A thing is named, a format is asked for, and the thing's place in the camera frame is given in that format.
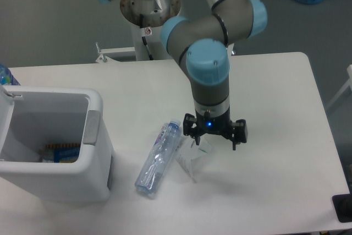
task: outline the bottle cap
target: bottle cap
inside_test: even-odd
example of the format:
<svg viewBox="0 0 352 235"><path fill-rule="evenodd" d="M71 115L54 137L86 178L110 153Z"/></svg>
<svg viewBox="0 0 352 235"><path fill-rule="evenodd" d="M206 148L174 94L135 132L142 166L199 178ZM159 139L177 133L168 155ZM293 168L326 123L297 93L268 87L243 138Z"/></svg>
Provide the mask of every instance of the bottle cap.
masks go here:
<svg viewBox="0 0 352 235"><path fill-rule="evenodd" d="M171 119L170 123L174 123L174 124L176 124L177 126L180 126L180 125L181 125L181 121L179 121L179 120L176 119L176 118Z"/></svg>

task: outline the clear bottle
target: clear bottle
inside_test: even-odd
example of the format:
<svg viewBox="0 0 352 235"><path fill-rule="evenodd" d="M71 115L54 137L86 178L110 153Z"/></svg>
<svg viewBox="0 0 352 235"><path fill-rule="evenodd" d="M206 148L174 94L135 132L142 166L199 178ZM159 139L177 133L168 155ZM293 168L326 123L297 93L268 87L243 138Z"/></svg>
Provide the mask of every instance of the clear bottle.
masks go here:
<svg viewBox="0 0 352 235"><path fill-rule="evenodd" d="M135 182L138 191L152 194L156 191L164 171L178 146L181 129L180 121L172 119L165 124L145 161Z"/></svg>
<svg viewBox="0 0 352 235"><path fill-rule="evenodd" d="M11 71L6 66L0 63L0 84L1 85L20 85L19 82L13 77Z"/></svg>

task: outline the bottle label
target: bottle label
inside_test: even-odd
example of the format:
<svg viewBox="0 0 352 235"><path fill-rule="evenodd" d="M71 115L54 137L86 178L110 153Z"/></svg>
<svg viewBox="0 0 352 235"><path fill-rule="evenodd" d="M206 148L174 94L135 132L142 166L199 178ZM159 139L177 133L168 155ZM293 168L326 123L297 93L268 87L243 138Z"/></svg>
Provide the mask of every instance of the bottle label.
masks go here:
<svg viewBox="0 0 352 235"><path fill-rule="evenodd" d="M155 141L155 143L154 143L154 146L157 145L157 144L162 140L162 138L164 138L164 136L165 136L165 134L166 134L168 128L169 128L169 124L165 123L165 124L163 125L163 127L161 128L158 137L156 138L156 141Z"/></svg>

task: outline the gray floor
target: gray floor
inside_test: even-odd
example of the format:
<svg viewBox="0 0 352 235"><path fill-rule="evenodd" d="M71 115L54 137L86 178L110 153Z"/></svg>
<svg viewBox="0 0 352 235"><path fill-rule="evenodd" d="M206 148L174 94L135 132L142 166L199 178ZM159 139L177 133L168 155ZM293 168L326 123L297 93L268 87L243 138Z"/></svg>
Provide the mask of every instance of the gray floor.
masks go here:
<svg viewBox="0 0 352 235"><path fill-rule="evenodd" d="M237 53L300 51L310 59L326 104L348 78L352 64L352 0L306 6L293 0L262 0L264 33L235 44ZM182 15L210 14L205 0L182 0ZM0 62L9 67L92 63L101 48L132 46L119 1L0 0ZM344 165L352 163L352 99L328 117Z"/></svg>

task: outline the robotic arm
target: robotic arm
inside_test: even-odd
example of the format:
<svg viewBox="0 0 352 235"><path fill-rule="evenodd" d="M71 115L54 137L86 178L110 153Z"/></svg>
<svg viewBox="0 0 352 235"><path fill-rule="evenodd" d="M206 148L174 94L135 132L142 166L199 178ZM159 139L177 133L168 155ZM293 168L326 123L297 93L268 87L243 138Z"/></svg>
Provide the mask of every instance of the robotic arm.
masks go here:
<svg viewBox="0 0 352 235"><path fill-rule="evenodd" d="M161 42L190 80L196 116L186 114L184 135L199 144L205 133L221 135L236 144L247 141L244 119L232 122L229 102L229 59L226 46L258 34L267 24L265 6L260 0L207 0L212 15L189 22L177 17L167 0L140 0L143 9L134 9L130 22L142 28L161 26ZM155 20L153 13L158 13Z"/></svg>

